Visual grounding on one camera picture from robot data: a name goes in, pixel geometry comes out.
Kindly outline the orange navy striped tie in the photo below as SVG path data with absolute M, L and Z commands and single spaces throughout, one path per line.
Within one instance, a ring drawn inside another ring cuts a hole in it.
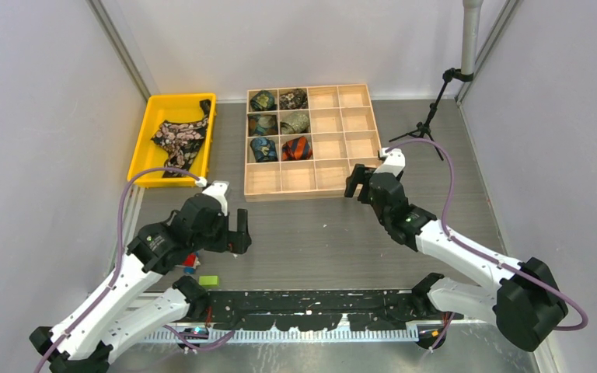
M 302 161 L 311 158 L 312 146 L 305 136 L 288 140 L 281 147 L 281 159 L 283 162 Z

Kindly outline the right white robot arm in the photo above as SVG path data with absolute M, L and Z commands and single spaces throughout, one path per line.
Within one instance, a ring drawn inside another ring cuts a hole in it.
M 411 290 L 413 309 L 421 318 L 440 312 L 470 316 L 533 352 L 567 316 L 567 304 L 556 294 L 557 282 L 543 261 L 533 257 L 522 262 L 456 238 L 435 214 L 408 201 L 398 176 L 357 164 L 344 195 L 371 206 L 394 242 L 441 260 L 473 281 L 462 284 L 430 273 Z

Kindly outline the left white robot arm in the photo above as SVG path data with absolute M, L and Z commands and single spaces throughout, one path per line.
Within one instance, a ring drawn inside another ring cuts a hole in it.
M 237 211 L 229 227 L 227 200 L 213 187 L 189 197 L 165 220 L 141 228 L 120 262 L 99 287 L 56 326 L 39 326 L 30 342 L 41 354 L 35 370 L 106 372 L 130 346 L 183 317 L 196 322 L 208 309 L 208 292 L 189 275 L 175 281 L 151 304 L 126 314 L 127 307 L 191 254 L 244 254 L 252 243 L 248 211 Z

